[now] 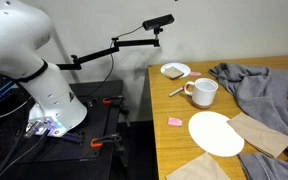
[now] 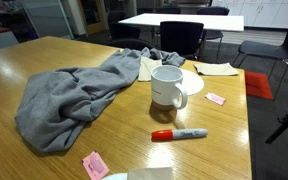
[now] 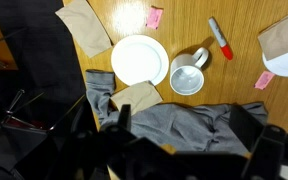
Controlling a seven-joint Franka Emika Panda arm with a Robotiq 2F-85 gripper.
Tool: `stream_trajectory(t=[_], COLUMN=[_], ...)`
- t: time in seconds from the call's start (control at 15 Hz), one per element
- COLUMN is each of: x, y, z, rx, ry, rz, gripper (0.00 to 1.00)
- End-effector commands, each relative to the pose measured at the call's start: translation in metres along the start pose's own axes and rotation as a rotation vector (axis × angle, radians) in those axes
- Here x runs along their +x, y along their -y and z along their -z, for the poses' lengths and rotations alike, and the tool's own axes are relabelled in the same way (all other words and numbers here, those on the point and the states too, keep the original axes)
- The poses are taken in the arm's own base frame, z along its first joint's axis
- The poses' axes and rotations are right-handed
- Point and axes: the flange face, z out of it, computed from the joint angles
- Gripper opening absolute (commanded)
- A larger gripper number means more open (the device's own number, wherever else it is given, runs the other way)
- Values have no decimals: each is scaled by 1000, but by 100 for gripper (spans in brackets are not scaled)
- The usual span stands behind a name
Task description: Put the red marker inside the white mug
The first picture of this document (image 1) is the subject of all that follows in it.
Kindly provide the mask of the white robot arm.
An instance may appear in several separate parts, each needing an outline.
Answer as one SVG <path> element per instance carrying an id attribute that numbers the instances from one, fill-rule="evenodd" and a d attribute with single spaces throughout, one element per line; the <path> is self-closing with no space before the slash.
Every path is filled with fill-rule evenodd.
<path id="1" fill-rule="evenodd" d="M 61 137 L 87 115 L 60 68 L 37 54 L 52 30 L 52 21 L 43 11 L 19 0 L 0 0 L 0 74 L 16 81 L 35 100 L 26 127 L 28 137 Z"/>

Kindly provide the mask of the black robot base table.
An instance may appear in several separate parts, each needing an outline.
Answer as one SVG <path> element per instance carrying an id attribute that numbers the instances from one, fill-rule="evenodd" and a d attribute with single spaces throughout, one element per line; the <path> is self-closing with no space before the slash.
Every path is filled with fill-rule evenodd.
<path id="1" fill-rule="evenodd" d="M 33 100 L 20 89 L 0 103 L 0 180 L 109 180 L 114 144 L 91 148 L 93 138 L 116 132 L 123 101 L 102 100 L 123 94 L 121 80 L 71 86 L 87 108 L 81 124 L 64 136 L 32 136 L 21 130 Z"/>

